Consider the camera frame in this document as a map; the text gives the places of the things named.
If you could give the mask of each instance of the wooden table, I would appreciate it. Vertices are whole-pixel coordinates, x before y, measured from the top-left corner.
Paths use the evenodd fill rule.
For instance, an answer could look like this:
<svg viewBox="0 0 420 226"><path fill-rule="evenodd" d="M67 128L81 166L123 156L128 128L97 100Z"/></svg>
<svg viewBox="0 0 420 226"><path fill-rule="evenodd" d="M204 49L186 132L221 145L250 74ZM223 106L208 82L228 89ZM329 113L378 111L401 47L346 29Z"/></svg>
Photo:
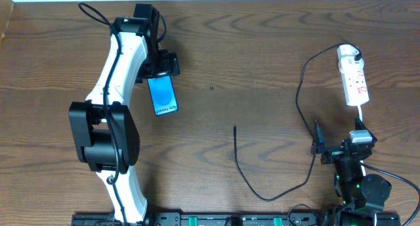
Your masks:
<svg viewBox="0 0 420 226"><path fill-rule="evenodd" d="M135 2L92 3L110 20ZM363 51L370 101L365 124L377 146L367 163L420 183L420 0L266 0L154 2L168 31L161 47L177 53L177 113L156 117L146 84L131 105L141 138L140 187L155 208L184 212L287 212L298 203L339 203L333 166L319 158L303 188L312 139L296 110L302 65L344 40ZM106 189L76 156L68 121L84 101L109 50L108 28L76 3L18 3L0 48L0 224L69 225L75 212L112 212ZM321 122L327 145L354 128L337 54L308 67L299 97L310 126ZM405 221L418 198L392 183L386 211ZM420 217L415 222L420 224Z"/></svg>

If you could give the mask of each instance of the power strip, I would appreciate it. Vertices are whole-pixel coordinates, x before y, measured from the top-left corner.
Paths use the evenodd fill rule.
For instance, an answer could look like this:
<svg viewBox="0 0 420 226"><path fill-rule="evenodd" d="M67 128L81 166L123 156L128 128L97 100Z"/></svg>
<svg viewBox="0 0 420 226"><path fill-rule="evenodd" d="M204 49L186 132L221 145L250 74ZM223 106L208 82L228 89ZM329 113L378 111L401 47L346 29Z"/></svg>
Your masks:
<svg viewBox="0 0 420 226"><path fill-rule="evenodd" d="M341 45L337 49L337 54L347 105L360 106L368 102L368 87L363 71L364 61L362 58L354 59L359 54L358 49L352 45Z"/></svg>

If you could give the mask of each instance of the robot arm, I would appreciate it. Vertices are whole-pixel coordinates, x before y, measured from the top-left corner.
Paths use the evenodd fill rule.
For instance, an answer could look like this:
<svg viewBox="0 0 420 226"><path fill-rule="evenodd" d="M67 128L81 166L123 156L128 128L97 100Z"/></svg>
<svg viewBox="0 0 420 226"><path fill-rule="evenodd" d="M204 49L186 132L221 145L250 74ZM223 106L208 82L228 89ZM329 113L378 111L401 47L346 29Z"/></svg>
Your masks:
<svg viewBox="0 0 420 226"><path fill-rule="evenodd" d="M103 180L114 208L123 206L127 219L119 210L115 211L115 219L126 223L144 221L147 209L134 167L140 152L140 137L129 111L134 85L142 83L142 79L180 74L176 54L158 49L159 17L153 6L137 4L133 17L116 18L113 23L121 42L121 54L110 78L106 108L114 129L116 147L110 130L94 128L100 122L106 122L103 88L119 49L114 34L98 82L85 102L73 102L69 109L77 156ZM114 176L117 169L114 148L119 152L120 175L115 185L109 185L107 178Z"/></svg>
<svg viewBox="0 0 420 226"><path fill-rule="evenodd" d="M147 45L144 36L137 36L136 33L119 32L118 36L122 44L122 50L108 88L108 103L119 102L122 105L130 106L131 93L133 92L138 71L148 55ZM103 104L102 88L105 86L105 81L116 58L117 50L117 40L112 35L108 59L98 82L86 97L87 102Z"/></svg>

